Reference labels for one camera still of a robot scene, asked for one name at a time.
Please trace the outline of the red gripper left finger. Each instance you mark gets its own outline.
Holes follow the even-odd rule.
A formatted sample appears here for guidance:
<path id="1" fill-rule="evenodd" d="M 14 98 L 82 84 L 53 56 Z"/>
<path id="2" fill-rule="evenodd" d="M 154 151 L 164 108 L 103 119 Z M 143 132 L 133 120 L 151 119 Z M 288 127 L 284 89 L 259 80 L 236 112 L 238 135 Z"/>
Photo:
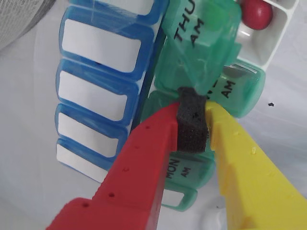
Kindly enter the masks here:
<path id="1" fill-rule="evenodd" d="M 178 94 L 133 129 L 95 195 L 68 202 L 49 229 L 156 229 L 170 153 L 202 153 L 208 136 L 207 97 L 189 87 Z"/>

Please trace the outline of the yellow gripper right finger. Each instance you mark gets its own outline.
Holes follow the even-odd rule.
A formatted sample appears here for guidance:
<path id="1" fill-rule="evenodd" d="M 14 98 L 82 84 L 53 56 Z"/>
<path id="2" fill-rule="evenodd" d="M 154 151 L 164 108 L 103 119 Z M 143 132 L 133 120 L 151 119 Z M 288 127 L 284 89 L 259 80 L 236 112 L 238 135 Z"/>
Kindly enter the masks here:
<path id="1" fill-rule="evenodd" d="M 205 120 L 230 230 L 304 230 L 307 201 L 249 133 L 219 104 Z"/>

